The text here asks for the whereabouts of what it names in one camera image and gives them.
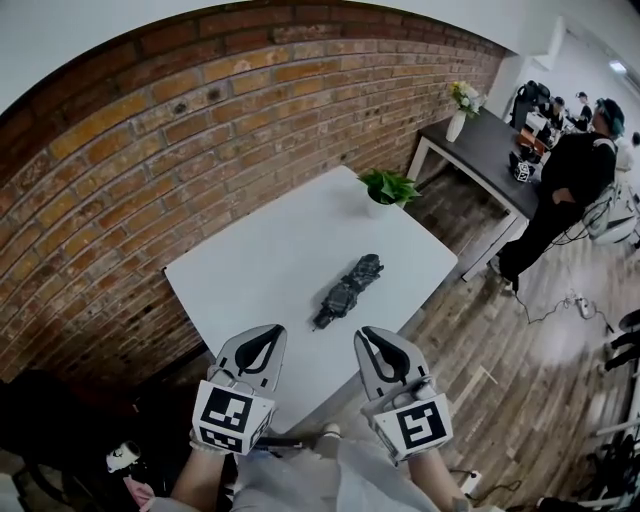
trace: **person with blue hair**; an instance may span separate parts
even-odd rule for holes
[[[553,240],[580,221],[585,209],[613,183],[624,114],[611,99],[599,99],[593,132],[564,135],[542,169],[538,209],[522,236],[504,246],[491,267],[518,291],[519,275]]]

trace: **green plant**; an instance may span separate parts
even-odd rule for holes
[[[369,197],[376,203],[408,203],[420,195],[413,187],[413,180],[403,178],[393,172],[371,169],[368,174],[359,179],[367,186]]]

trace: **white pot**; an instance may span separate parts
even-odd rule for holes
[[[464,126],[464,120],[466,119],[467,114],[465,114],[462,110],[458,110],[451,121],[449,121],[449,128],[447,128],[447,136],[446,139],[449,142],[455,142],[462,131],[462,127]]]
[[[379,219],[380,217],[385,215],[391,209],[391,206],[392,206],[390,204],[380,204],[374,201],[373,199],[371,199],[369,194],[367,194],[366,201],[367,201],[367,213],[369,214],[369,217],[371,217],[372,219]]]

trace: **black jacket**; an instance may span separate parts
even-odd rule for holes
[[[616,154],[606,144],[594,147],[597,133],[564,135],[542,168],[543,193],[568,188],[576,203],[586,207],[613,182]]]

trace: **person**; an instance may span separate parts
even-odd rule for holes
[[[626,352],[617,355],[617,349],[624,345],[633,345]],[[607,362],[600,366],[600,372],[610,372],[618,366],[640,358],[640,332],[628,332],[604,346]]]
[[[577,118],[569,118],[569,120],[575,125],[575,127],[583,132],[587,131],[591,119],[593,119],[593,112],[589,106],[589,97],[584,91],[580,91],[578,94],[578,100],[582,103],[582,110]]]
[[[225,455],[194,445],[171,492],[154,498],[151,512],[215,511]],[[288,460],[265,452],[239,457],[232,511],[325,512],[470,510],[437,449],[409,459],[411,481],[377,445],[342,439],[328,425],[314,452]]]
[[[616,141],[618,146],[618,159],[616,160],[616,179],[626,182],[628,173],[635,163],[633,151],[640,146],[640,133],[635,132],[631,137],[631,143],[620,137]]]
[[[556,96],[551,103],[544,103],[540,106],[540,113],[546,117],[552,128],[562,130],[564,125],[564,100]]]
[[[522,236],[504,246],[491,267],[518,291],[519,275],[547,246],[582,219],[585,208],[613,182],[616,154],[612,138],[624,132],[624,114],[611,100],[598,100],[594,132],[564,135],[542,169],[539,204]]]

